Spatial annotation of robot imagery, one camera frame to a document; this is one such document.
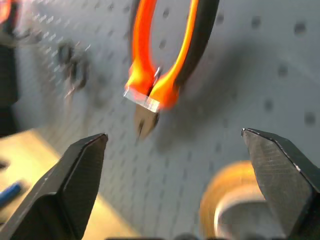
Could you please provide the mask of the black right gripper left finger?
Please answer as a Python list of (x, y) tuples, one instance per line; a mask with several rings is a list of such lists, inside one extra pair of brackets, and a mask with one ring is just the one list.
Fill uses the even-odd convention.
[(82, 240), (97, 198), (108, 135), (71, 144), (0, 230), (0, 240)]

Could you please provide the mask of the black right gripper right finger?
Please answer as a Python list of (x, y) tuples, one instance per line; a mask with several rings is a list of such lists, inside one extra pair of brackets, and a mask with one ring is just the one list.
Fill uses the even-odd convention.
[(258, 187), (287, 240), (320, 240), (320, 168), (290, 140), (243, 128)]

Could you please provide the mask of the orange and black handled pliers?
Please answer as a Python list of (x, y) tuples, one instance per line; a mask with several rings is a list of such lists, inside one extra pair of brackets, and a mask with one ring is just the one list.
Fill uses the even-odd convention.
[(184, 38), (170, 69), (162, 73), (152, 61), (151, 31), (157, 0), (133, 0), (129, 51), (131, 66), (123, 96), (135, 103), (137, 139), (156, 127), (160, 112), (172, 108), (196, 69), (210, 39), (220, 0), (190, 0)]

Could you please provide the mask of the yellow tape roll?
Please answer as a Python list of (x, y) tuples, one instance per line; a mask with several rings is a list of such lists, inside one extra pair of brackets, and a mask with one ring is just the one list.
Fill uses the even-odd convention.
[(199, 221), (206, 240), (285, 237), (249, 160), (227, 165), (212, 178), (200, 201)]

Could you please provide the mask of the white pegboard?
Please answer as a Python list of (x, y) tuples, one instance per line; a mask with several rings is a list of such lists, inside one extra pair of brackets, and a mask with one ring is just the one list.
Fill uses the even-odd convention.
[[(137, 141), (124, 98), (132, 0), (26, 0), (22, 28), (43, 32), (17, 50), (22, 129), (59, 153), (106, 133), (101, 195), (140, 234), (200, 234), (201, 195), (215, 173), (249, 158), (243, 128), (292, 141), (320, 167), (320, 0), (220, 0), (207, 48), (154, 131)], [(58, 46), (86, 51), (89, 78), (65, 99)]]

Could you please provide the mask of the black pegboard stand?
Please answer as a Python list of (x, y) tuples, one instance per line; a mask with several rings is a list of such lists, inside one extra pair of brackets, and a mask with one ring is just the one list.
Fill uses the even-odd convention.
[(13, 105), (19, 99), (16, 43), (0, 33), (0, 138), (18, 132)]

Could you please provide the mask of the metal pegboard hook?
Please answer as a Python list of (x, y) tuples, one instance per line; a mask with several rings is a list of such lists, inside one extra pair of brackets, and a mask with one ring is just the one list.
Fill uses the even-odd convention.
[(58, 45), (58, 62), (64, 67), (67, 92), (65, 99), (82, 90), (89, 79), (90, 64), (87, 53), (70, 41)]

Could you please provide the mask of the blue pen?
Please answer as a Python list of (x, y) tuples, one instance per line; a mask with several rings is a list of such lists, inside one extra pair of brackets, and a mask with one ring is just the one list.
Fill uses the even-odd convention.
[(6, 206), (22, 191), (23, 187), (20, 182), (15, 182), (0, 192), (0, 208)]

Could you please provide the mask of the orange and black tool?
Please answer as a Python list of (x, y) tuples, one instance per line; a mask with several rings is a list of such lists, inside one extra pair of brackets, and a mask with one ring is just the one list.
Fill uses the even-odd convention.
[(20, 0), (0, 0), (0, 32), (14, 35), (19, 10)]

